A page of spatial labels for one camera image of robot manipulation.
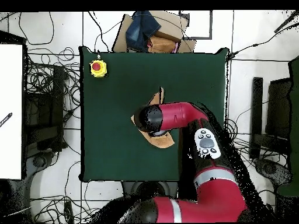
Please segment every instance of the green table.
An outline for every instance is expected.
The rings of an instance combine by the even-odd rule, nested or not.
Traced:
[[[101,53],[107,78],[94,78],[89,63],[96,54],[80,47],[84,151],[81,180],[176,181],[178,130],[175,144],[159,149],[148,143],[131,121],[135,110],[165,89],[166,102],[202,102],[224,121],[225,57],[217,54]]]

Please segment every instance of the denim jeans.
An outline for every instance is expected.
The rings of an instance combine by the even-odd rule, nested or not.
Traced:
[[[133,22],[126,31],[127,47],[147,52],[148,39],[161,28],[161,25],[148,10],[136,11],[132,19]]]

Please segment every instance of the white floor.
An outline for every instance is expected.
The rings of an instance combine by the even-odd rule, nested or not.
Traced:
[[[103,32],[108,31],[117,22],[121,21],[123,14],[132,15],[134,12],[95,12],[96,20],[100,23]],[[183,13],[191,13],[188,36],[208,36],[209,19],[207,12],[191,12],[185,10]],[[216,53],[220,48],[227,47],[237,51],[254,43],[267,41],[274,35],[274,30],[282,24],[289,16],[287,10],[215,10],[213,11],[213,39],[198,40],[195,52]],[[0,14],[0,20],[6,14]],[[24,37],[19,28],[19,13],[0,22],[0,30]],[[28,45],[28,49],[47,48],[52,53],[58,54],[66,47],[71,47],[78,55],[78,46],[85,45],[93,49],[95,38],[99,35],[99,28],[90,18],[87,12],[51,12],[54,22],[54,36],[50,44]],[[47,43],[52,37],[52,25],[48,12],[23,13],[21,27],[27,35],[27,39],[33,43]],[[109,50],[112,49],[113,42],[117,35],[119,25],[103,35]],[[96,49],[106,51],[105,45],[98,39]],[[29,51],[30,53],[50,53],[45,49]],[[287,61],[299,55],[299,35],[296,29],[286,30],[277,35],[269,43],[258,47],[249,48],[237,54],[230,62],[230,90],[229,90],[229,118],[236,120],[237,116],[250,108],[251,105],[251,85],[253,77],[263,77],[264,93],[263,99],[267,100],[267,88],[270,81],[289,77]],[[41,55],[30,54],[34,62],[41,62]],[[53,64],[57,62],[54,55],[43,57],[43,61]],[[79,57],[74,57],[71,62],[79,62]],[[264,104],[263,130],[266,121],[266,104]],[[250,112],[240,116],[237,124],[239,132],[248,133],[250,123]],[[75,112],[80,117],[80,110]],[[66,128],[80,128],[80,120],[72,118]],[[238,135],[238,138],[247,140],[248,135]],[[80,153],[80,131],[65,130],[65,140],[69,145]],[[60,153],[55,166],[49,167],[45,171],[37,174],[32,183],[31,197],[42,198],[55,195],[64,195],[64,187],[67,180],[69,168],[77,161],[80,161],[78,154],[67,148]],[[254,167],[248,167],[251,178],[258,191],[262,189],[272,190],[269,180],[263,178],[255,172]],[[69,173],[67,185],[67,195],[73,200],[84,200],[84,192],[87,183],[81,183],[78,179],[80,173],[80,163],[76,164]],[[82,201],[85,208],[101,208],[109,200],[122,195],[120,182],[90,182],[86,191],[86,201]],[[274,204],[274,196],[268,192],[260,195],[264,203]],[[32,202],[33,214],[38,213],[42,207],[49,203],[48,200],[36,200]],[[79,207],[73,205],[74,215],[80,213]],[[49,216],[44,214],[41,220],[49,220]]]

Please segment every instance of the white board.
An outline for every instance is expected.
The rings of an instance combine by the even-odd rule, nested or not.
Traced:
[[[21,179],[22,46],[0,44],[0,179]]]

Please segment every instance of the brown cardboard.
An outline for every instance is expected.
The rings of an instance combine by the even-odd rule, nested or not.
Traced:
[[[149,12],[161,25],[161,28],[155,33],[155,36],[174,42],[180,42],[183,37],[180,24],[182,23],[182,29],[184,31],[187,27],[187,20],[185,18],[180,18],[178,15],[163,10],[149,10]]]
[[[160,38],[153,35],[149,39],[151,42],[151,45],[148,47],[149,53],[171,53],[176,47],[175,42],[167,38]]]
[[[180,46],[179,49],[177,50],[177,53],[192,53],[195,44],[196,44],[196,40],[182,40],[180,42]]]
[[[133,20],[129,15],[124,15],[124,19],[121,23],[119,33],[117,35],[115,44],[113,46],[113,51],[116,53],[126,53],[127,52],[127,42],[126,42],[126,31],[128,27],[132,24]]]
[[[163,10],[150,10],[149,12],[161,25],[161,28],[155,33],[156,37],[165,38],[180,43],[177,53],[189,53],[190,49],[193,51],[196,43],[195,40],[186,40],[190,49],[188,48],[186,43],[183,40],[181,40],[183,37],[183,32],[180,29],[180,24],[182,23],[182,29],[185,30],[187,26],[187,20],[185,18],[180,18],[178,15],[168,13]],[[127,52],[126,31],[130,27],[132,22],[133,20],[129,15],[124,15],[123,21],[119,29],[119,33],[116,37],[116,41],[112,48],[114,52]]]

